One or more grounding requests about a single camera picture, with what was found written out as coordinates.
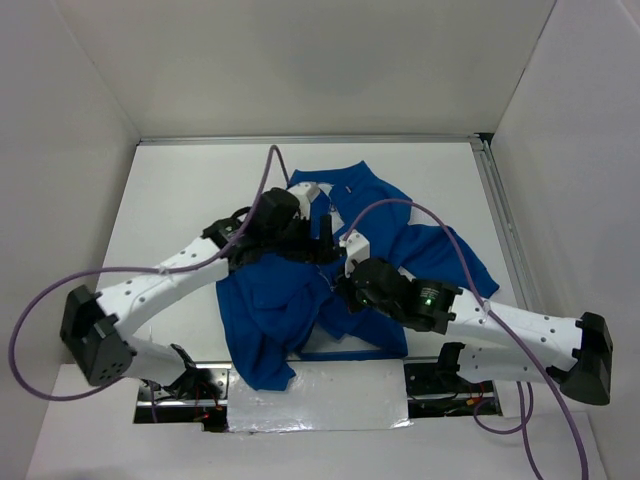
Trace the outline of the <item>blue jacket white lining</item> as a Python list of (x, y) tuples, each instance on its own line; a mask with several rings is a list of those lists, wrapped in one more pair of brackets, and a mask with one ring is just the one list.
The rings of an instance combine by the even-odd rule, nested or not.
[[(378, 178), (365, 162), (334, 170), (300, 171), (293, 184), (313, 182), (321, 192), (311, 206), (311, 232), (323, 215), (340, 238), (354, 225), (371, 253), (412, 275), (459, 287), (475, 286), (488, 298), (500, 286), (453, 228), (413, 224), (409, 198)], [(331, 286), (338, 260), (316, 266), (267, 254), (216, 285), (225, 338), (236, 371), (255, 390), (284, 391), (294, 377), (290, 354), (305, 361), (403, 358), (403, 327), (371, 309), (349, 312)]]

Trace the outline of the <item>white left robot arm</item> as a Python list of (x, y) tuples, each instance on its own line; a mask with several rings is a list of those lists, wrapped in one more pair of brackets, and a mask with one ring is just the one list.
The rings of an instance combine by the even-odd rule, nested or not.
[(106, 387), (120, 377), (157, 386), (176, 399), (191, 398), (200, 386), (218, 396), (208, 371), (177, 344), (141, 340), (136, 332), (154, 316), (202, 287), (276, 253), (299, 263), (328, 264), (341, 250), (334, 243), (330, 216), (311, 234), (311, 206), (321, 193), (312, 182), (287, 190), (274, 187), (220, 219), (156, 273), (139, 275), (92, 292), (85, 286), (66, 299), (60, 337), (88, 384)]

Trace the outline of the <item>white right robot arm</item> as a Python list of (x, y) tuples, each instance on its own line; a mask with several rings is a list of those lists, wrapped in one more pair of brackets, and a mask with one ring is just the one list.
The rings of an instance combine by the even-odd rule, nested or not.
[(379, 258), (341, 273), (336, 291), (352, 312), (369, 309), (417, 332), (454, 336), (436, 363), (448, 392), (485, 381), (551, 380), (576, 402), (611, 401), (613, 341), (598, 314), (562, 318), (477, 299), (468, 289), (410, 279)]

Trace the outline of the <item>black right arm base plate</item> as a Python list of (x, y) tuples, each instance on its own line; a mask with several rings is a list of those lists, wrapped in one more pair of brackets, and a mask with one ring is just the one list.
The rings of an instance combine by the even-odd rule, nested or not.
[(495, 391), (491, 381), (471, 383), (457, 374), (440, 371), (435, 362), (405, 363), (404, 375), (409, 398), (455, 394), (478, 394), (484, 397)]

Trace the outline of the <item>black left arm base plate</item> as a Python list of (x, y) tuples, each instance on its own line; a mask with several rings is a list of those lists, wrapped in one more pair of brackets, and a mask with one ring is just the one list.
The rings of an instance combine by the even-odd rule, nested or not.
[(150, 385), (142, 381), (138, 392), (139, 401), (176, 400), (212, 400), (221, 402), (227, 399), (230, 364), (199, 363), (198, 372), (190, 373), (185, 380), (180, 380), (170, 387)]

